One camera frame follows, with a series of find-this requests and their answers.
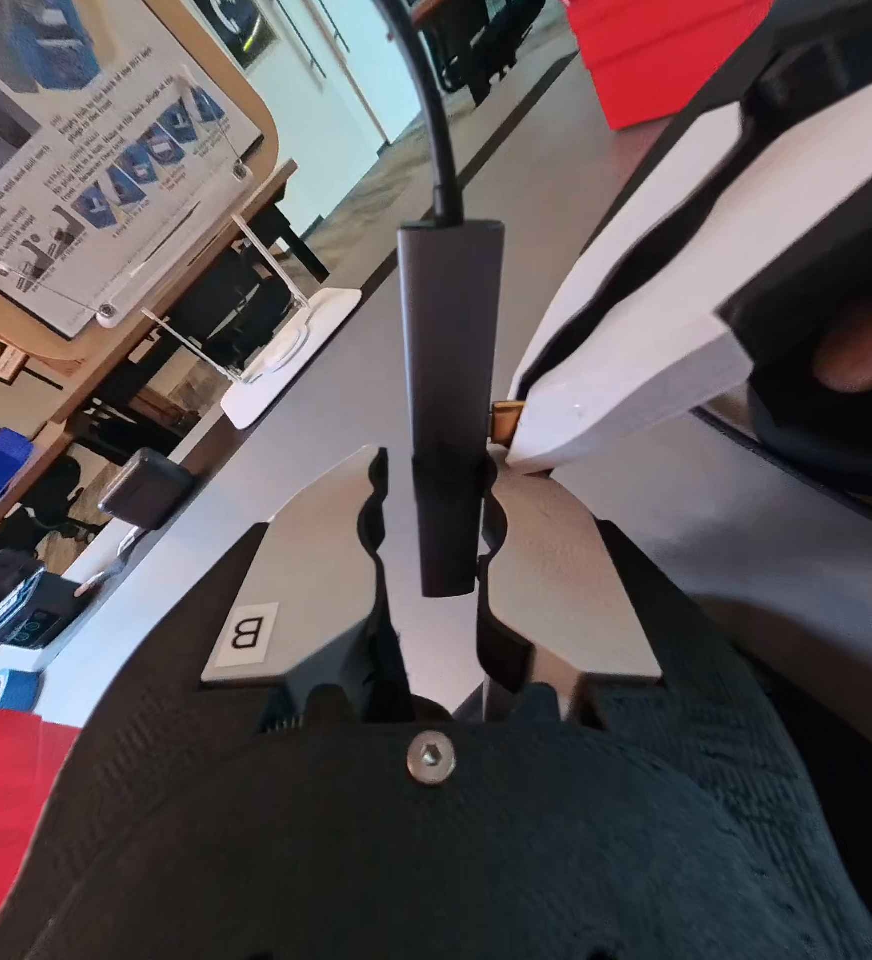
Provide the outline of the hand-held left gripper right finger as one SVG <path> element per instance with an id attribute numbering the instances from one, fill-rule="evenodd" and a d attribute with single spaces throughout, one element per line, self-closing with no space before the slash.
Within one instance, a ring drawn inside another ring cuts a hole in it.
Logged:
<path id="1" fill-rule="evenodd" d="M 662 667 L 593 514 L 550 476 L 492 462 L 477 612 L 486 676 L 511 694 L 657 685 Z"/>

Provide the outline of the dark grey usb hub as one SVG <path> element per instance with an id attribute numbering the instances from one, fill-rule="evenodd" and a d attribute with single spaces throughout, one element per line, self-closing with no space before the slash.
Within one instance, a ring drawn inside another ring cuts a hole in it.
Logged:
<path id="1" fill-rule="evenodd" d="M 421 593 L 478 578 L 505 226 L 409 223 L 397 234 Z"/>

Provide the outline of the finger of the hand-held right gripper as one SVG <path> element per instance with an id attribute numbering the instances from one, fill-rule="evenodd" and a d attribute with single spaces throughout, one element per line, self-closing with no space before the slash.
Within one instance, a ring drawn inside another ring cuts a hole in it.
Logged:
<path id="1" fill-rule="evenodd" d="M 576 353 L 546 373 L 529 391 L 509 465 L 526 474 L 580 460 L 617 439 L 645 431 L 691 409 L 666 415 L 665 377 L 680 351 L 705 347 L 713 328 L 688 319 L 692 295 L 686 280 L 667 274 L 690 239 L 693 216 L 680 210 L 642 241 L 626 262 L 634 281 L 646 282 L 612 306 Z"/>
<path id="2" fill-rule="evenodd" d="M 546 308 L 513 378 L 513 398 L 574 356 L 608 311 L 646 283 L 625 275 L 637 247 L 717 173 L 743 137 L 742 103 L 679 113 L 659 134 L 598 223 Z"/>

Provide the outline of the blue tape roll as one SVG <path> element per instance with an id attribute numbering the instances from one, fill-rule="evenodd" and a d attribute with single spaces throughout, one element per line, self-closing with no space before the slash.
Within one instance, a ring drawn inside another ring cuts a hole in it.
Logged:
<path id="1" fill-rule="evenodd" d="M 30 714 L 41 693 L 41 671 L 0 670 L 0 710 Z"/>

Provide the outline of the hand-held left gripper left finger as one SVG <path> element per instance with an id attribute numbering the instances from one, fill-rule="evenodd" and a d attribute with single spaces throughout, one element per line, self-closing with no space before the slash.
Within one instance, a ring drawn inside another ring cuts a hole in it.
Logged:
<path id="1" fill-rule="evenodd" d="M 202 669 L 208 687 L 369 690 L 389 624 L 387 450 L 366 445 L 270 520 Z"/>

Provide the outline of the black power adapter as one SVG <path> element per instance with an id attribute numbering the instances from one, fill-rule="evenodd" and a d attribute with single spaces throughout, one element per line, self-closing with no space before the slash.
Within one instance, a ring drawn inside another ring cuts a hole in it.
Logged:
<path id="1" fill-rule="evenodd" d="M 196 477 L 152 448 L 137 450 L 102 491 L 98 510 L 143 531 L 160 529 L 190 495 Z"/>

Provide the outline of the person's right hand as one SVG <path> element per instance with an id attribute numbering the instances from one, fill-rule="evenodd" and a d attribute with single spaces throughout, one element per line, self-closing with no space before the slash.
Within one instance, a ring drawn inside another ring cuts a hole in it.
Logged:
<path id="1" fill-rule="evenodd" d="M 815 349 L 812 371 L 829 390 L 872 391 L 872 307 L 841 318 L 826 332 Z"/>

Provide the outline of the white sign stand base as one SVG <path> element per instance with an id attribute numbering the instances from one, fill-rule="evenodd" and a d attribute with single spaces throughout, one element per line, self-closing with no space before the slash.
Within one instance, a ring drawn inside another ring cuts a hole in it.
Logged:
<path id="1" fill-rule="evenodd" d="M 324 288 L 297 310 L 226 391 L 221 407 L 238 430 L 254 425 L 356 311 L 359 289 Z"/>

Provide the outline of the door with phone icon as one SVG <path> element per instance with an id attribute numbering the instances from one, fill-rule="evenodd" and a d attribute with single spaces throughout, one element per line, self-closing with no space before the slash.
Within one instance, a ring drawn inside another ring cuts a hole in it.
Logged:
<path id="1" fill-rule="evenodd" d="M 238 66 L 254 65 L 276 42 L 269 20 L 255 1 L 200 2 L 207 22 Z"/>

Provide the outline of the black device blue screen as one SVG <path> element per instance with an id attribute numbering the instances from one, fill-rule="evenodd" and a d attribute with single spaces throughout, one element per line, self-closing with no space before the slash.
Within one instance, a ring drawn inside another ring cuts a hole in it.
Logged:
<path id="1" fill-rule="evenodd" d="M 41 568 L 0 602 L 0 645 L 43 650 L 78 616 L 82 585 Z"/>

